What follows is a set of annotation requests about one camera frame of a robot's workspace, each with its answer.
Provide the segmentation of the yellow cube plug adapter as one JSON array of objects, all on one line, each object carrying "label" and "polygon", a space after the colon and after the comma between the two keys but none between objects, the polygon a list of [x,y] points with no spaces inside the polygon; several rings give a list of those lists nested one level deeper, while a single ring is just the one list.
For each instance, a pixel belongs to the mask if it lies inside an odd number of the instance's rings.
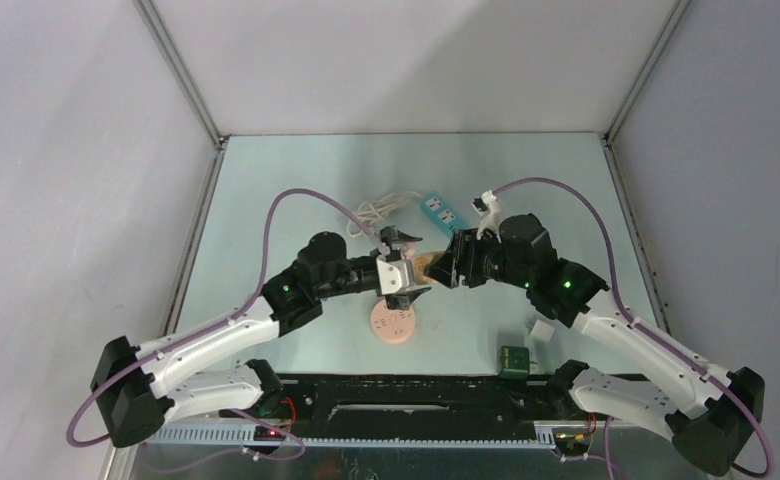
[{"label": "yellow cube plug adapter", "polygon": [[417,286],[437,285],[438,281],[432,278],[427,271],[442,256],[443,252],[429,252],[415,254],[410,257],[414,276],[414,284]]}]

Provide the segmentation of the pink round power socket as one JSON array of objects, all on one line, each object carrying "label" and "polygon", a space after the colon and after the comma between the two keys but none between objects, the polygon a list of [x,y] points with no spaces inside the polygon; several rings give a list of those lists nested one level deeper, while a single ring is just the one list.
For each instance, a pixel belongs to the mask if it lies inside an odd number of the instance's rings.
[{"label": "pink round power socket", "polygon": [[416,313],[413,308],[395,310],[382,299],[370,312],[370,326],[374,335],[384,343],[397,345],[408,341],[416,329]]}]

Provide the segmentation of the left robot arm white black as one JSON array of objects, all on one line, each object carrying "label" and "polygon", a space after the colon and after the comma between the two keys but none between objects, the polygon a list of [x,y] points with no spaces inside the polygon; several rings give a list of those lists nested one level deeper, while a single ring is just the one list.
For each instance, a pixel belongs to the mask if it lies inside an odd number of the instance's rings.
[{"label": "left robot arm white black", "polygon": [[251,409],[270,416],[282,403],[269,363],[249,360],[229,371],[210,366],[249,347],[287,335],[318,318],[325,299],[373,292],[387,307],[407,310],[425,292],[408,252],[414,236],[385,227],[372,253],[348,257],[332,232],[314,235],[247,307],[181,335],[133,345],[108,342],[91,380],[106,437],[117,448],[139,444],[167,423],[208,411]]}]

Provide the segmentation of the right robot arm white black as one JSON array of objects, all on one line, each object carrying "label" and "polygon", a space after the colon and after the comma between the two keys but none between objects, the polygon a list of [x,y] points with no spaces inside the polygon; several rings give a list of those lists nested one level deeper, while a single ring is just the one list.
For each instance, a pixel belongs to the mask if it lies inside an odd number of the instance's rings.
[{"label": "right robot arm white black", "polygon": [[624,420],[670,441],[691,465],[716,477],[736,468],[761,432],[765,382],[757,372],[715,364],[633,314],[604,279],[559,257],[532,214],[512,216],[496,232],[456,232],[424,273],[448,288],[488,281],[521,288],[544,317],[622,354],[645,378],[626,381],[568,361],[547,392],[559,417],[584,410]]}]

